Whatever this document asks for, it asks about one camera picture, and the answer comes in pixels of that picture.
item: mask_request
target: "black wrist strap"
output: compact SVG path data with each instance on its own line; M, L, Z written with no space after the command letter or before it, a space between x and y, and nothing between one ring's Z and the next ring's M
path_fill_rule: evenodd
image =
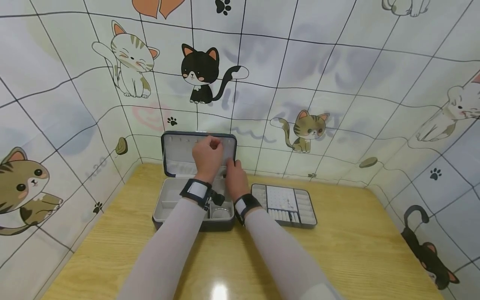
M245 226L245 215L256 207L262 207L252 194L245 194L235 202L235 216L240 224Z
M187 184L185 184L183 190L180 192L180 196L196 201L198 206L207 211L209 208L207 199L211 194L211 190L212 185L210 183L190 178L188 179Z

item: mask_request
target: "wall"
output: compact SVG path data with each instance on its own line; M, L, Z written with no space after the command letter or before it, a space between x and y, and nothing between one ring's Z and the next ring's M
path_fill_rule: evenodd
M249 173L367 187L401 231L420 205L404 237L442 294L480 293L480 1L158 4L0 3L7 299L41 297L165 130L236 135Z

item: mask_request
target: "person's left hand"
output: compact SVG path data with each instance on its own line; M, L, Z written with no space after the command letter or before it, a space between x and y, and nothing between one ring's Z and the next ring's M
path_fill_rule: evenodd
M197 165L194 178L212 184L222 164L223 145L220 139L211 135L205 137L193 147L192 155Z

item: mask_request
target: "gray jewelry box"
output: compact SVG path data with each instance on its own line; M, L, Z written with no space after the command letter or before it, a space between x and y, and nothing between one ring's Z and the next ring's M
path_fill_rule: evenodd
M233 134L166 131L163 133L163 170L171 178L165 179L153 212L152 221L158 230L181 199L180 192L189 178L197 173L192 149L197 141L211 135L218 137L223 144L223 158L220 170L212 184L212 190L225 196L221 206L210 201L210 209L200 226L200 231L229 231L235 223L233 201L225 188L227 158L235 160L237 139Z

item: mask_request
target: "paw print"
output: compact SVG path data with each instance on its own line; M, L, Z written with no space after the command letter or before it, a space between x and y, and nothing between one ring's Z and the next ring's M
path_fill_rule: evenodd
M102 206L103 204L101 204L100 202L96 203L95 208L93 209L93 212L98 214L100 212L100 209L102 209Z
M226 16L228 15L228 12L232 9L232 7L229 5L230 0L215 0L215 5L216 5L216 13L222 13Z
M440 173L440 169L434 168L433 170L430 170L430 178L433 180L437 180L442 174Z
M177 119L174 118L174 117L168 118L168 119L167 119L167 123L170 123L170 125L172 125L172 126L175 126L175 125L178 124L178 123L177 123Z

